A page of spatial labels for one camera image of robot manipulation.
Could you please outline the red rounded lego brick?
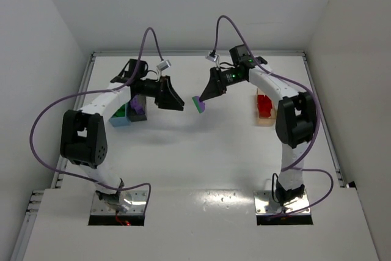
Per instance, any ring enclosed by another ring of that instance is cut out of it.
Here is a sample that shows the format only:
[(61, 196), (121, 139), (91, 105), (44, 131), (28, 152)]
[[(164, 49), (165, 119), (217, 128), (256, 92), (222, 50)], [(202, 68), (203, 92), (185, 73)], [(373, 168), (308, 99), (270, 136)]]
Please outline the red rounded lego brick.
[(257, 95), (257, 109), (258, 116), (261, 118), (269, 118), (272, 115), (272, 101), (271, 99), (263, 94)]

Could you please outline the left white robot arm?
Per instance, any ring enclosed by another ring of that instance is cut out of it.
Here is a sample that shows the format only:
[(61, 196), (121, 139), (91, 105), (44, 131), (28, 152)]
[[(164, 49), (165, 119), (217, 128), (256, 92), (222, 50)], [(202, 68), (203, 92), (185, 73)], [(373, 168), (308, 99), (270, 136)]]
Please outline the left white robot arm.
[(162, 60), (156, 67), (157, 78), (147, 79), (148, 64), (130, 59), (102, 94), (63, 116), (60, 154), (93, 180), (99, 200), (106, 205), (124, 202), (124, 182), (105, 162), (106, 124), (122, 106), (141, 97), (154, 98), (159, 109), (183, 111), (185, 103), (173, 89), (170, 76), (162, 74), (170, 66), (169, 60)]

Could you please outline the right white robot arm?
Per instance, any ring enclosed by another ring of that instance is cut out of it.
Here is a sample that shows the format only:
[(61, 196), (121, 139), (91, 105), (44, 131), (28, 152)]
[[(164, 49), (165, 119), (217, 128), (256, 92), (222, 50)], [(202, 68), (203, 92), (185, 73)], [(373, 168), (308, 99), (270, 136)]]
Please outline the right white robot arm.
[(276, 106), (275, 129), (282, 143), (282, 164), (272, 188), (274, 200), (283, 205), (304, 193), (302, 172), (306, 150), (317, 126), (316, 104), (309, 91), (299, 92), (272, 76), (262, 57), (253, 57), (244, 45), (230, 49), (233, 67), (210, 69), (210, 78), (201, 96), (193, 97), (199, 112), (205, 101), (226, 93), (228, 86), (248, 81), (260, 89)]

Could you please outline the multicolour lego tower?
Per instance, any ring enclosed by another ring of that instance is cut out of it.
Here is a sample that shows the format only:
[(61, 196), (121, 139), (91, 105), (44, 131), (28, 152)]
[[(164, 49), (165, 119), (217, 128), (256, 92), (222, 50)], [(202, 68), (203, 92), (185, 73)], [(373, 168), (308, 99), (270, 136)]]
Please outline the multicolour lego tower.
[(205, 111), (205, 103), (200, 100), (199, 96), (193, 96), (192, 101), (199, 112), (199, 114), (203, 113)]

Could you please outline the purple rounded lego brick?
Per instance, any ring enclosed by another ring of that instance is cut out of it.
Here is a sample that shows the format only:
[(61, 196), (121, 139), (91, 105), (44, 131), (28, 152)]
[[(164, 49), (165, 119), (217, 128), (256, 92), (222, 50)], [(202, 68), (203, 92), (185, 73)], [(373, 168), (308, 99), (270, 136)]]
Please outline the purple rounded lego brick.
[(145, 114), (145, 100), (143, 96), (136, 95), (130, 101), (130, 107), (137, 115)]

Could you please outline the green lego brick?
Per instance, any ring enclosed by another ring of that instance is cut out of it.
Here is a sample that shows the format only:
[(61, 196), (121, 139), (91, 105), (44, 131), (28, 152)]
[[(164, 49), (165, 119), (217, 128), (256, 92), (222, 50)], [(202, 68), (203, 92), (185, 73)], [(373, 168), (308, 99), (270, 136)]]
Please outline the green lego brick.
[(126, 104), (122, 105), (116, 112), (112, 115), (112, 118), (126, 117)]

